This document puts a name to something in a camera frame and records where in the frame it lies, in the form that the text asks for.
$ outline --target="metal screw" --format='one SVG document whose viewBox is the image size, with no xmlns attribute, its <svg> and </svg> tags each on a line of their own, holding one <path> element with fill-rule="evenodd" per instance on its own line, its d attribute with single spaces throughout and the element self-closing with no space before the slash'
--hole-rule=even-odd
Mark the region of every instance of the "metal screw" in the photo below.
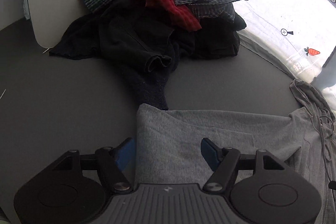
<svg viewBox="0 0 336 224">
<path fill-rule="evenodd" d="M 117 191 L 126 191 L 130 188 L 130 185 L 126 182 L 117 182 L 113 185 L 113 188 Z"/>
<path fill-rule="evenodd" d="M 220 185 L 218 182 L 210 182 L 206 185 L 206 189 L 209 192 L 218 192 L 223 189 L 223 186 Z"/>
</svg>

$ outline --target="gray garment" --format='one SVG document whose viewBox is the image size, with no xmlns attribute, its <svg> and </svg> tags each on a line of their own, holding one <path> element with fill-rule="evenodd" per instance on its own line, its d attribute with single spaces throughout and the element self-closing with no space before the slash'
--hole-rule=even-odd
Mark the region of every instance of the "gray garment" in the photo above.
<svg viewBox="0 0 336 224">
<path fill-rule="evenodd" d="M 327 168 L 336 179 L 335 117 L 325 99 L 311 85 L 295 79 L 290 89 L 304 107 L 288 117 L 217 110 L 162 111 L 143 104 L 137 112 L 138 183 L 199 183 L 202 187 L 212 171 L 203 159 L 201 140 L 209 138 L 219 147 L 231 146 L 254 154 L 264 148 L 286 161 L 312 183 L 323 200 L 315 223 L 336 223 L 335 203 L 325 172 L 320 134 L 328 146 Z M 237 180 L 246 177 L 239 174 Z"/>
</svg>

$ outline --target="carrot print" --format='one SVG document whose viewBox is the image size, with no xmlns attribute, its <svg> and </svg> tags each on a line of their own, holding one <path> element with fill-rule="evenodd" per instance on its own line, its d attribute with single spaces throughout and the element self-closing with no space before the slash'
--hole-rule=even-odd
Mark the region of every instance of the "carrot print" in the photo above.
<svg viewBox="0 0 336 224">
<path fill-rule="evenodd" d="M 315 50 L 315 49 L 313 49 L 313 48 L 308 48 L 308 47 L 305 48 L 304 51 L 307 52 L 307 53 L 306 53 L 306 56 L 308 56 L 308 54 L 310 54 L 311 56 L 320 54 L 319 51 L 317 51 L 317 50 Z"/>
</svg>

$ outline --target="pile of clothes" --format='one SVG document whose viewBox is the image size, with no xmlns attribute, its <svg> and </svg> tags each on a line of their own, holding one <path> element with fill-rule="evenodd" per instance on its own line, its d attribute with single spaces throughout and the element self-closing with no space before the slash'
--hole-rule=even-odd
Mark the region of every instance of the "pile of clothes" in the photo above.
<svg viewBox="0 0 336 224">
<path fill-rule="evenodd" d="M 164 87 L 181 57 L 238 54 L 238 0 L 83 0 L 91 11 L 75 20 L 50 55 L 113 61 L 135 95 L 167 110 Z"/>
</svg>

